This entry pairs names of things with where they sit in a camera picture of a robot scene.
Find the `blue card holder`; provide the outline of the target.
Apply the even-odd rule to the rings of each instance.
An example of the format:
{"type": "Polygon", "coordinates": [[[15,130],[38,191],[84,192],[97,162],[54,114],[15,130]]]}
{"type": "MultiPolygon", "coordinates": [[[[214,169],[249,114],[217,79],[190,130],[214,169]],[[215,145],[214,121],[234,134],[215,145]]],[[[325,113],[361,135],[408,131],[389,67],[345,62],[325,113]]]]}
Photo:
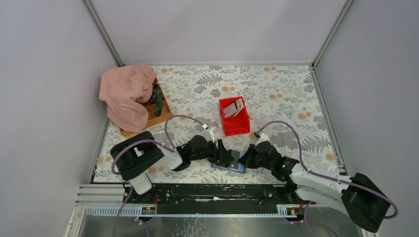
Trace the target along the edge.
{"type": "Polygon", "coordinates": [[[236,172],[236,173],[241,173],[241,174],[244,174],[246,172],[246,167],[244,165],[240,164],[240,163],[239,163],[239,168],[238,169],[229,168],[229,163],[226,163],[225,165],[223,165],[223,164],[217,164],[217,163],[212,163],[211,164],[211,167],[212,168],[221,169],[221,170],[227,170],[227,171],[232,171],[232,172],[236,172]]]}

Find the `red plastic bin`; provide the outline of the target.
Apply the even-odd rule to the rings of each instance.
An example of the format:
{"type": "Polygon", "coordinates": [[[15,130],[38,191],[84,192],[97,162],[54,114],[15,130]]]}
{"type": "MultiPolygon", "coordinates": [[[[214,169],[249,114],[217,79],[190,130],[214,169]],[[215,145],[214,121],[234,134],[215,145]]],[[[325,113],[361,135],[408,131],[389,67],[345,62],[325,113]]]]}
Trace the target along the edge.
{"type": "Polygon", "coordinates": [[[226,136],[245,134],[250,132],[250,116],[246,109],[243,96],[219,99],[222,127],[226,136]],[[224,109],[239,100],[243,109],[236,116],[227,117],[224,109]]]}

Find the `white card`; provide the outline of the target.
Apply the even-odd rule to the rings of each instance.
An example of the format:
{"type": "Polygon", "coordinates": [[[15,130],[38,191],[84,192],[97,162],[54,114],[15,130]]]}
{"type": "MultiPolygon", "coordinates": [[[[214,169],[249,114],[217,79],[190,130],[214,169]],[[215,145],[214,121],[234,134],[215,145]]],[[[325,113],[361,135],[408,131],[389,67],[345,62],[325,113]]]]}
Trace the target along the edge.
{"type": "Polygon", "coordinates": [[[237,112],[238,109],[239,109],[239,106],[237,105],[236,101],[231,103],[230,105],[228,105],[227,107],[223,109],[225,117],[229,118],[233,116],[237,112]]]}

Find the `dark grey card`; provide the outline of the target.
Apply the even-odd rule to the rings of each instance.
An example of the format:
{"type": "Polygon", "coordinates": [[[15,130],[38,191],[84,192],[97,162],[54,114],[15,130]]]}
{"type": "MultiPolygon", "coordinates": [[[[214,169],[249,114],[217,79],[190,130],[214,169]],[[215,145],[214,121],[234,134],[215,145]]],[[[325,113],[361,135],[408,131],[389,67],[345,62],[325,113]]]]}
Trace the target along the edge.
{"type": "Polygon", "coordinates": [[[241,152],[236,151],[236,150],[229,150],[229,153],[234,158],[234,160],[229,163],[229,168],[238,169],[241,152]]]}

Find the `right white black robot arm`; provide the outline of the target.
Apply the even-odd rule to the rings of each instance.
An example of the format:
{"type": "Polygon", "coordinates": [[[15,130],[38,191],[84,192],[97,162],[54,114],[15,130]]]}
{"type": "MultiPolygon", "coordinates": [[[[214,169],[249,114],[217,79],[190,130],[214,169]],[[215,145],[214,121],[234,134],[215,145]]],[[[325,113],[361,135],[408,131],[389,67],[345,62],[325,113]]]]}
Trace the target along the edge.
{"type": "Polygon", "coordinates": [[[239,163],[271,171],[279,181],[290,184],[300,199],[338,210],[371,233],[378,232],[390,208],[387,196],[366,175],[333,176],[304,168],[300,161],[282,156],[268,141],[249,145],[239,163]]]}

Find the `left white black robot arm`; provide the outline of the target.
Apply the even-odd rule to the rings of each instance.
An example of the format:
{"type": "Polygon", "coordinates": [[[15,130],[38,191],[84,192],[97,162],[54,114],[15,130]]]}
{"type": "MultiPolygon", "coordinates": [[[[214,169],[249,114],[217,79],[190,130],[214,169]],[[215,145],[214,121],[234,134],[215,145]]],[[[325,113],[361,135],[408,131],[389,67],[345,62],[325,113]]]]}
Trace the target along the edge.
{"type": "Polygon", "coordinates": [[[110,154],[113,158],[111,171],[127,181],[138,195],[151,190],[153,185],[146,171],[156,163],[173,171],[182,171],[194,160],[207,159],[210,163],[219,164],[235,161],[222,140],[214,140],[209,132],[195,135],[187,143],[170,148],[156,141],[151,132],[145,131],[116,144],[110,154]]]}

